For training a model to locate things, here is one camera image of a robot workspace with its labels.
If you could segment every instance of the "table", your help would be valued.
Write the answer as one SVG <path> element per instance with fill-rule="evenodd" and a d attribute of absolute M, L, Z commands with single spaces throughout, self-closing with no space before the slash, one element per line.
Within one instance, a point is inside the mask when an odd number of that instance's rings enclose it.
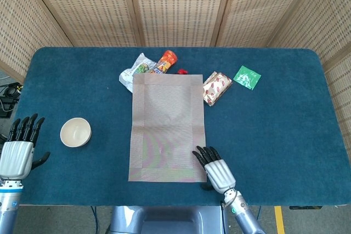
<path fill-rule="evenodd" d="M 118 81 L 143 52 L 157 61 L 168 48 L 42 48 L 35 53 L 17 117 L 46 118 L 35 158 L 49 160 L 24 180 L 25 204 L 95 206 L 218 205 L 198 183 L 128 182 L 132 94 Z M 215 146 L 249 204 L 351 203 L 351 171 L 318 56 L 308 49 L 170 48 L 180 68 L 233 78 L 241 65 L 261 74 L 254 90 L 238 83 L 205 106 Z M 92 137 L 76 149 L 60 141 L 72 117 Z"/>

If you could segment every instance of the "orange snack bag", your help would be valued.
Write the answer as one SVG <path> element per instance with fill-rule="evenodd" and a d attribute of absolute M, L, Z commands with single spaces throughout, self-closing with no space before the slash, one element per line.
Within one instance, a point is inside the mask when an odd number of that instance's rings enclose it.
<path fill-rule="evenodd" d="M 171 51 L 171 50 L 167 50 L 162 58 L 158 61 L 158 63 L 155 65 L 155 67 L 150 70 L 150 73 L 158 73 L 158 74 L 162 74 L 162 73 L 166 73 L 166 71 L 177 62 L 177 56 L 176 54 Z"/>

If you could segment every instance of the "green packet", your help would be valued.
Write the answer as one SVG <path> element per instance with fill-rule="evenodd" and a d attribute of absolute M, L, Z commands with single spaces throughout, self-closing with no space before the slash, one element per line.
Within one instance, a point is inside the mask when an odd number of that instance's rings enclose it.
<path fill-rule="evenodd" d="M 260 74 L 248 69 L 245 66 L 241 66 L 233 80 L 245 86 L 246 88 L 253 90 L 260 78 Z"/>

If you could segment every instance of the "red object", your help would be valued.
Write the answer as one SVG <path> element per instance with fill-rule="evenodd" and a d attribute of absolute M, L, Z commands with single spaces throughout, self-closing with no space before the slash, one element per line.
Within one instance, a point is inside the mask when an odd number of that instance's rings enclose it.
<path fill-rule="evenodd" d="M 184 69 L 180 69 L 177 74 L 188 74 L 188 71 L 184 70 Z"/>

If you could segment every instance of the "robotic arm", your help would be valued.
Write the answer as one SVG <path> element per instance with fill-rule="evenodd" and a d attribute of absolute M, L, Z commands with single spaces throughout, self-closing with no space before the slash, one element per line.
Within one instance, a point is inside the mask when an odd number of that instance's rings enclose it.
<path fill-rule="evenodd" d="M 226 162 L 221 159 L 213 147 L 201 148 L 197 146 L 200 153 L 193 151 L 206 171 L 213 188 L 224 194 L 224 207 L 229 207 L 244 234 L 265 234 L 262 227 L 253 216 L 249 206 L 241 193 L 235 190 L 235 178 Z"/>
<path fill-rule="evenodd" d="M 44 122 L 38 114 L 26 117 L 20 122 L 17 119 L 11 126 L 9 137 L 5 142 L 0 158 L 0 233 L 13 233 L 20 197 L 23 191 L 22 179 L 31 170 L 43 164 L 50 152 L 37 160 L 33 160 L 39 130 Z"/>

